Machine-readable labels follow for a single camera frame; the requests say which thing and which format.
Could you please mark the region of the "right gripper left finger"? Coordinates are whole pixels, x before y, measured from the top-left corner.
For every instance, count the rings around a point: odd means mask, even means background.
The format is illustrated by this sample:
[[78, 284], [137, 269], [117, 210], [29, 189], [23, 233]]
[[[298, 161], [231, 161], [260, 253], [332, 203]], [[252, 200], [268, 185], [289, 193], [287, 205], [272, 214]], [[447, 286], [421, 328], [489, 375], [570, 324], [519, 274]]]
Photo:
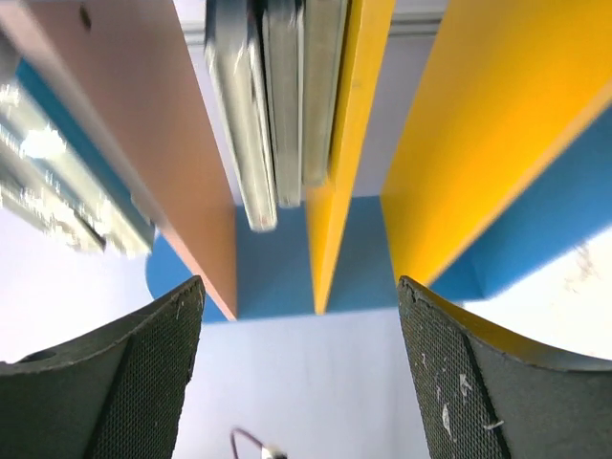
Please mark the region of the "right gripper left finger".
[[2, 457], [171, 457], [205, 296], [193, 276], [96, 330], [2, 363]]

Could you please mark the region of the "grey letter G book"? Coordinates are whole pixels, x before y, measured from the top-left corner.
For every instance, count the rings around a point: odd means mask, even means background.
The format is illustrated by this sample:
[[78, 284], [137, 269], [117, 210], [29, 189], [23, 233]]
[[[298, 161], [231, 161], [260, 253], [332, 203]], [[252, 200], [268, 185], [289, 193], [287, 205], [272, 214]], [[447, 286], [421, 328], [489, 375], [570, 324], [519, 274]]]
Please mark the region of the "grey letter G book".
[[348, 3], [305, 3], [302, 180], [321, 186], [328, 175]]

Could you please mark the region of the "black Moon and Sixpence book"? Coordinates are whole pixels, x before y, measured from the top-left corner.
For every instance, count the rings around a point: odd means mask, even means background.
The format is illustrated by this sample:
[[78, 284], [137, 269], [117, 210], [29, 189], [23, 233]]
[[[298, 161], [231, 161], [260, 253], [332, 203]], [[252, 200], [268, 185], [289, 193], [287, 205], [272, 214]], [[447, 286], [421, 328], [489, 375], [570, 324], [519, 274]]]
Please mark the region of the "black Moon and Sixpence book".
[[265, 1], [261, 32], [276, 200], [282, 208], [297, 208], [302, 197], [303, 3]]

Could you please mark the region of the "navy blue hardcover book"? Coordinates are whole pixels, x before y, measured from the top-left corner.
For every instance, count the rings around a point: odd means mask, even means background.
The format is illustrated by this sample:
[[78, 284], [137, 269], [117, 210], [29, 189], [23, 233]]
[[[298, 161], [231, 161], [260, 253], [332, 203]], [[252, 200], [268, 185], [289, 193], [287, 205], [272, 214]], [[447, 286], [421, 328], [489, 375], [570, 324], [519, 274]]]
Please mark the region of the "navy blue hardcover book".
[[106, 241], [79, 202], [69, 200], [54, 174], [26, 155], [26, 138], [9, 120], [24, 100], [16, 84], [1, 86], [1, 206], [74, 251], [104, 251]]

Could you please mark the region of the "teal ocean cover book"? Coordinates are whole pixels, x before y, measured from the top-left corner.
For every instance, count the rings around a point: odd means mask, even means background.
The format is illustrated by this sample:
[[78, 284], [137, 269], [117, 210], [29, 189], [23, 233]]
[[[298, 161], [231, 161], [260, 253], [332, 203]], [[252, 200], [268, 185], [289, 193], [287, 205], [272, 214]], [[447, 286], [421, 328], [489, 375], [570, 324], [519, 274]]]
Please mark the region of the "teal ocean cover book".
[[26, 155], [54, 174], [69, 200], [79, 202], [106, 241], [104, 251], [127, 257], [150, 253], [154, 223], [45, 80], [3, 36], [1, 86], [5, 83], [16, 84], [25, 97], [9, 120], [26, 138]]

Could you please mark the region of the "dark purple book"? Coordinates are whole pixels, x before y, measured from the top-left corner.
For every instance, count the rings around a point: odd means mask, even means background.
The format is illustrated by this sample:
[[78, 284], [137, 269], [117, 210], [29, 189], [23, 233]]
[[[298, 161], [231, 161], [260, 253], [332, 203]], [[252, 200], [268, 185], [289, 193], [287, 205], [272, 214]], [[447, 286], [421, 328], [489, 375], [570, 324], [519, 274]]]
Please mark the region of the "dark purple book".
[[250, 229], [276, 228], [273, 158], [252, 1], [207, 1], [205, 57]]

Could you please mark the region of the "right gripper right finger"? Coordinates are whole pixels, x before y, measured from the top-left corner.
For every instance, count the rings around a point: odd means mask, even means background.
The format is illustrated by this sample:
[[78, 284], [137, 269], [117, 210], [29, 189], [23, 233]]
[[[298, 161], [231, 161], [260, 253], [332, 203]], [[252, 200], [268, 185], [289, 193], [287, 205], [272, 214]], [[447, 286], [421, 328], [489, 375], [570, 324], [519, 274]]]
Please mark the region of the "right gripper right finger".
[[431, 457], [610, 457], [609, 360], [521, 336], [408, 276], [397, 291]]

